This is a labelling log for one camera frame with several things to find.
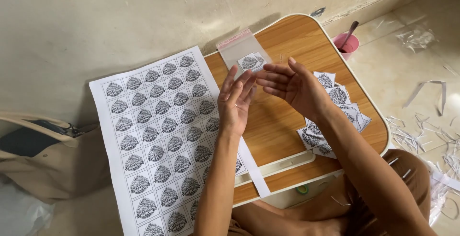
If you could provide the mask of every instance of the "tile floor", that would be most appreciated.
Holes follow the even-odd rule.
[[[406,122],[404,128],[412,134],[419,134],[415,113],[430,117],[436,127],[447,133],[460,133],[460,0],[418,0],[402,6],[384,16],[359,26],[355,35],[361,46],[349,59],[348,64],[374,100],[384,116],[394,116]],[[431,29],[438,42],[414,53],[398,41],[396,35],[417,27]],[[447,82],[447,102],[443,116],[437,115],[440,85],[427,84],[407,108],[402,108],[417,84],[427,80]],[[443,171],[442,155],[447,146],[436,133],[425,133],[421,139],[426,153],[420,157],[439,162]],[[305,201],[325,188],[333,178],[311,183],[310,192],[300,195],[287,190],[270,196],[265,201],[277,206],[288,207]],[[433,228],[439,235],[458,233],[460,226],[454,201],[460,204],[460,196],[450,193],[443,214]],[[123,235],[118,218],[115,195],[111,187],[90,196],[63,201],[56,205],[54,219],[48,229],[42,229],[39,236],[48,235]]]

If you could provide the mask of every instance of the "brown pants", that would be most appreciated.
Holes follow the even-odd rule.
[[[391,167],[406,183],[428,221],[430,176],[425,165],[403,150],[388,150],[383,158],[387,163],[397,158]],[[339,176],[323,192],[300,206],[277,211],[274,207],[266,210],[250,203],[234,208],[232,217],[235,220],[230,222],[229,236],[302,235],[302,232],[308,232],[308,226],[312,223],[327,224],[326,220],[339,217],[347,218],[345,235],[387,235],[385,228],[369,210],[346,174]]]

